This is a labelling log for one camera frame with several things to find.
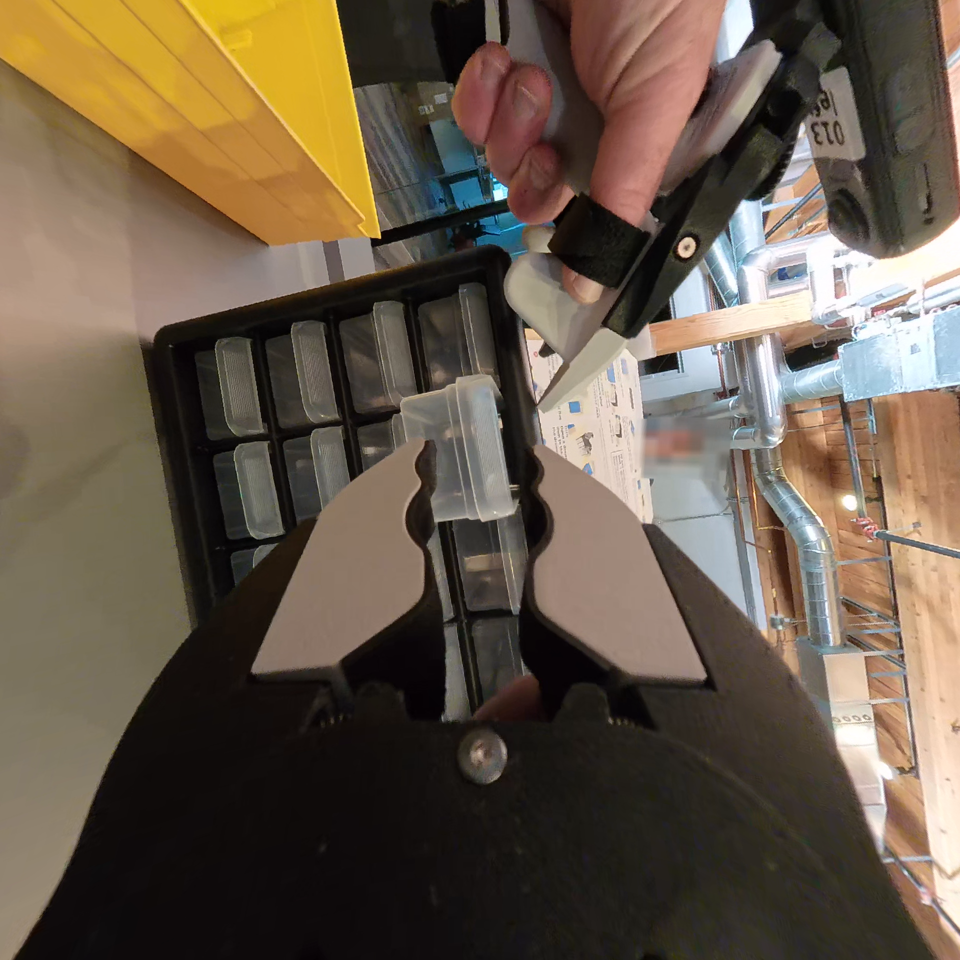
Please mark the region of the metal duct junction box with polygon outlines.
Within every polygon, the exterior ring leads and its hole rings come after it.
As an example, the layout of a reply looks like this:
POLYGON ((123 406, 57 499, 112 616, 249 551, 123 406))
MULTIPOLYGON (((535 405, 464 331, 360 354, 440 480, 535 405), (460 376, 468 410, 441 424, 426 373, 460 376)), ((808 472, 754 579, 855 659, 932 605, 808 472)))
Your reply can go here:
POLYGON ((797 654, 800 681, 828 727, 874 723, 864 651, 802 637, 797 654))

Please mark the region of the grey rectangular air duct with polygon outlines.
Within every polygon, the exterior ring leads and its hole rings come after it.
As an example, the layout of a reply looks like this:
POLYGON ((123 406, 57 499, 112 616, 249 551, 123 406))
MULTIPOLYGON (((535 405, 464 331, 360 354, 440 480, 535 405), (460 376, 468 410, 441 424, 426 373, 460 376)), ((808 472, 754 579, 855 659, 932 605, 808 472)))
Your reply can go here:
POLYGON ((779 379, 784 403, 842 397, 847 403, 959 386, 959 307, 899 321, 842 343, 837 359, 779 379))

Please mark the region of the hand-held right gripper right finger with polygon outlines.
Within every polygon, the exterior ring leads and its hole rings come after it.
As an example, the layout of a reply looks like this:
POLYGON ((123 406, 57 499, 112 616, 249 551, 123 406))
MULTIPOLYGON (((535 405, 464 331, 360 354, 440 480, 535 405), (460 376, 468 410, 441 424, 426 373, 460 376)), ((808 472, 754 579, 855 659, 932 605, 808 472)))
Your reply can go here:
POLYGON ((519 644, 546 714, 577 687, 602 691, 621 714, 641 688, 706 689, 709 671, 640 519, 545 445, 529 454, 519 644))

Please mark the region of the silver spiral ventilation duct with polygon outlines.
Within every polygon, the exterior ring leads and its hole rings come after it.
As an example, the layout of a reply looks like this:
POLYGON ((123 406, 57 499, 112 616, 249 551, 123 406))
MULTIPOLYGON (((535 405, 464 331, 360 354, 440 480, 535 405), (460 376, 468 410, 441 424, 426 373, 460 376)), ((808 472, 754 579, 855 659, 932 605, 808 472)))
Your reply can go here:
POLYGON ((796 548, 807 636, 823 647, 845 642, 837 561, 831 535, 786 476, 779 447, 750 452, 754 482, 796 548))

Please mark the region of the black drawer cabinet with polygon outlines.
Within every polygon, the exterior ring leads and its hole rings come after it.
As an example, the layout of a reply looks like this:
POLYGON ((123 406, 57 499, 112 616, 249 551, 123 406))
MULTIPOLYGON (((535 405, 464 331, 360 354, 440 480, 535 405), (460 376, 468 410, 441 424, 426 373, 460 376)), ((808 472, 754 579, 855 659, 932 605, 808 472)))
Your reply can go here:
POLYGON ((154 404, 164 428, 175 514, 183 541, 191 601, 198 622, 206 621, 229 595, 219 602, 214 601, 212 588, 215 582, 207 565, 210 558, 205 546, 207 538, 200 528, 203 514, 197 508, 206 491, 198 485, 189 460, 191 444, 197 443, 199 438, 197 430, 201 420, 186 394, 186 378, 194 373, 187 352, 205 350, 210 342, 228 336, 232 331, 246 335, 258 327, 269 330, 273 325, 280 325, 287 317, 312 311, 329 313, 335 319, 342 319, 365 314, 371 302, 391 299, 396 295, 432 300, 446 296, 450 287, 456 289, 463 282, 487 284, 491 290, 494 316, 501 325, 510 323, 517 328, 515 340, 498 346, 498 364, 503 375, 503 402, 507 412, 514 416, 513 439, 508 440, 508 444, 513 445, 511 453, 518 474, 515 486, 523 521, 529 498, 531 465, 528 451, 541 441, 542 436, 537 424, 522 321, 508 305, 503 290, 510 264, 508 253, 500 247, 480 246, 433 261, 185 320, 168 325, 157 333, 150 351, 154 404))

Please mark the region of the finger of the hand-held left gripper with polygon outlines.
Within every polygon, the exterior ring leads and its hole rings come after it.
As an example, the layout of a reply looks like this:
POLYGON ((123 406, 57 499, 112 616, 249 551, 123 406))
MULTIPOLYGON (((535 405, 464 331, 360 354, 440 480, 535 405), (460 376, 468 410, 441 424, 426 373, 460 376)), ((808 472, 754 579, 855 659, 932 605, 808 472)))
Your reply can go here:
POLYGON ((596 330, 575 355, 563 361, 536 402, 536 409, 547 412, 578 396, 628 346, 629 341, 617 332, 596 330))

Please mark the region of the clear plastic drawer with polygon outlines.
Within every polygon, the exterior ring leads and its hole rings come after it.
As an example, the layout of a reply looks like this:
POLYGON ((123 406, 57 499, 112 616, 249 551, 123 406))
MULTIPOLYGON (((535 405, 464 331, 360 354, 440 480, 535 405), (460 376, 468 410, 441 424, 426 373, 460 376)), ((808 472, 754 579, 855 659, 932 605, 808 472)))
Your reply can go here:
POLYGON ((436 522, 495 522, 518 509, 501 436, 501 401, 487 374, 462 376, 402 399, 405 438, 425 439, 436 449, 431 497, 436 522))

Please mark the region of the dark metal rod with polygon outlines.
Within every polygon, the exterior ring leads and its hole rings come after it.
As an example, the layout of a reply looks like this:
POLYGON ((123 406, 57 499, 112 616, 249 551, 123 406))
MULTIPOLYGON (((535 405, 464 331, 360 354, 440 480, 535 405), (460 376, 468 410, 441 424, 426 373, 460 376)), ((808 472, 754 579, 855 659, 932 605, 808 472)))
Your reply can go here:
POLYGON ((925 553, 955 560, 959 560, 960 557, 958 548, 927 542, 911 536, 895 534, 888 530, 877 530, 870 535, 875 541, 880 541, 890 545, 910 547, 925 553))

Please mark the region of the silver insulated pipes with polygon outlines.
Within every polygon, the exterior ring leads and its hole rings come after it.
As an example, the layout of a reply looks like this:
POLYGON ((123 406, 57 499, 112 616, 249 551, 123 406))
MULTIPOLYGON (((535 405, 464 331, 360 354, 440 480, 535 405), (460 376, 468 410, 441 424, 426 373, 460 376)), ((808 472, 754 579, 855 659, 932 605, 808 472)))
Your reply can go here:
MULTIPOLYGON (((758 201, 744 201, 735 211, 729 227, 705 254, 706 266, 723 306, 764 306, 768 304, 770 274, 797 261, 813 258, 808 270, 814 304, 826 303, 834 288, 834 258, 863 254, 843 244, 829 232, 813 234, 773 245, 762 243, 762 213, 758 201)), ((784 362, 779 334, 751 335, 734 342, 740 391, 730 415, 743 423, 731 435, 734 450, 774 450, 786 436, 786 402, 781 382, 784 362)))

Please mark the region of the yellow plastic bin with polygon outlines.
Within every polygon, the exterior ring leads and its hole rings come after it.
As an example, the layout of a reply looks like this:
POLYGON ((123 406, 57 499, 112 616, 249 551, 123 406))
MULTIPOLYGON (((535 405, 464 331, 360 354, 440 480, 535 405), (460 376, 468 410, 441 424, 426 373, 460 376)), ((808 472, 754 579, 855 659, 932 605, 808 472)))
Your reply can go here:
POLYGON ((270 246, 380 236, 333 1, 3 1, 2 60, 270 246))

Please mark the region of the printed instruction sheet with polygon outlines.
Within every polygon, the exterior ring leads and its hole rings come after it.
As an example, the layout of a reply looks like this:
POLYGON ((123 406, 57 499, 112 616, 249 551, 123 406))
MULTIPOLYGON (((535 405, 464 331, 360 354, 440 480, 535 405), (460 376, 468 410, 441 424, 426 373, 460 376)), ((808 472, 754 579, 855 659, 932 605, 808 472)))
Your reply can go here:
POLYGON ((642 522, 654 520, 643 474, 639 361, 624 350, 580 393, 548 409, 537 404, 542 442, 615 494, 642 522))

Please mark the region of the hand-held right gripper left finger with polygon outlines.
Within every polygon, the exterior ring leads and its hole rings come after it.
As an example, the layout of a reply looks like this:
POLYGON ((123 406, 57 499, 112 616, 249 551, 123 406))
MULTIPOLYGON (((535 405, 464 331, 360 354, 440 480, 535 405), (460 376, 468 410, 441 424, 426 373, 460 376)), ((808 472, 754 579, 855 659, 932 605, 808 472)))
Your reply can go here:
POLYGON ((321 509, 251 666, 261 681, 326 683, 344 711, 397 691, 409 714, 442 714, 445 620, 428 544, 436 445, 404 443, 321 509))

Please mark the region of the person's left hand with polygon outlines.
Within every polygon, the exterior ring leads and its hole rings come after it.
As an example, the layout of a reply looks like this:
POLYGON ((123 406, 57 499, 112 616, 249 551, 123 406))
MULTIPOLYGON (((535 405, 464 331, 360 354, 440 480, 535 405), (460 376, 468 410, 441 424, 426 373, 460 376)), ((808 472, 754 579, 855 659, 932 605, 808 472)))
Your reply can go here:
MULTIPOLYGON (((604 121, 589 195, 639 227, 703 92, 724 1, 546 1, 561 24, 580 85, 604 121)), ((451 109, 483 146, 525 224, 553 221, 574 196, 557 150, 544 140, 551 80, 487 42, 466 62, 451 109)))

